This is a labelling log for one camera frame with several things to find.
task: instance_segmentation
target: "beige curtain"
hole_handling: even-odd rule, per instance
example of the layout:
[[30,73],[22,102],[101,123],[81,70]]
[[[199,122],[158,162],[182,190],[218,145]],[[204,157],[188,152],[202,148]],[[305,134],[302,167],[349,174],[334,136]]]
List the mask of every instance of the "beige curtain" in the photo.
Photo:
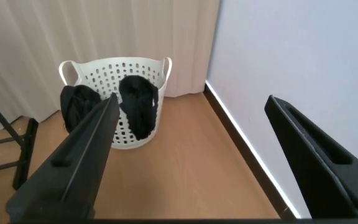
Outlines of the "beige curtain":
[[201,92],[218,7],[219,0],[0,0],[0,110],[8,121],[43,121],[58,110],[64,60],[171,57],[166,95]]

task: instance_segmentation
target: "wall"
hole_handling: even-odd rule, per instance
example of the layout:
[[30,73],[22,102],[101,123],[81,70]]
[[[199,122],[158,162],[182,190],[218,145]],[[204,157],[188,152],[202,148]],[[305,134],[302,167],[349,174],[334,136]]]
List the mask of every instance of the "wall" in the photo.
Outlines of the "wall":
[[295,215],[309,217],[264,104],[289,101],[358,157],[358,1],[230,0],[220,10],[208,83]]

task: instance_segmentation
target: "wooden floor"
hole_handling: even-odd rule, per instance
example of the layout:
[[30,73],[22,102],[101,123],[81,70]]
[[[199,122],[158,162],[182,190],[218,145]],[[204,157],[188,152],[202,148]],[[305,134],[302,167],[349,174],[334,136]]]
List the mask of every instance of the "wooden floor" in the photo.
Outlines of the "wooden floor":
[[[111,149],[96,218],[278,218],[203,94],[166,98],[162,112],[148,144]],[[14,128],[23,133],[26,125],[21,118]],[[60,112],[40,123],[30,174],[66,136]],[[14,142],[0,145],[0,164],[18,155]],[[0,171],[0,223],[8,221],[14,171]]]

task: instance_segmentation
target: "basket handle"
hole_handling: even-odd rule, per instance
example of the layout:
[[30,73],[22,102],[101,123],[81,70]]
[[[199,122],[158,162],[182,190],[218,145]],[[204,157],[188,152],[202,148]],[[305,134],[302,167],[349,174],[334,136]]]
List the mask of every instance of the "basket handle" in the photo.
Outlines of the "basket handle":
[[165,61],[168,60],[168,71],[167,71],[167,75],[165,76],[165,82],[168,81],[169,76],[171,75],[171,70],[172,70],[172,59],[170,57],[165,57],[163,60],[163,65],[162,65],[162,70],[164,71],[164,66],[165,66]]
[[75,82],[75,85],[76,85],[77,83],[79,83],[79,82],[81,81],[81,78],[80,78],[80,76],[78,76],[77,63],[75,63],[75,62],[72,61],[72,60],[67,60],[67,61],[64,61],[64,62],[60,63],[60,65],[59,65],[59,75],[60,75],[60,78],[62,79],[63,83],[64,83],[65,85],[67,85],[66,77],[65,77],[65,74],[63,73],[63,67],[65,66],[65,64],[66,64],[67,62],[71,62],[71,64],[73,65],[73,67],[74,67],[74,69],[75,69],[75,72],[77,73],[78,79],[77,79],[77,81]]

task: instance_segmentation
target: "white plastic basket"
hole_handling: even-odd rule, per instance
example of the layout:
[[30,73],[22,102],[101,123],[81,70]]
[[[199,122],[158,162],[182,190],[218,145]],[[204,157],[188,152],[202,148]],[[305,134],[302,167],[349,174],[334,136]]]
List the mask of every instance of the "white plastic basket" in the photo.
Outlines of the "white plastic basket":
[[[166,60],[168,60],[168,70],[167,74],[164,74]],[[158,88],[155,129],[147,138],[140,141],[136,140],[129,129],[126,114],[122,109],[119,109],[119,121],[111,147],[115,149],[133,149],[144,145],[154,137],[160,123],[163,97],[172,69],[172,60],[170,58],[167,57],[161,61],[140,57],[105,58],[88,63],[76,63],[71,60],[64,61],[59,65],[59,74],[65,85],[67,85],[67,81],[63,73],[63,66],[67,62],[71,62],[78,74],[78,79],[74,85],[89,86],[101,95],[102,100],[108,98],[111,93],[115,93],[118,97],[118,102],[122,103],[118,86],[119,82],[128,75],[140,75],[153,83]]]

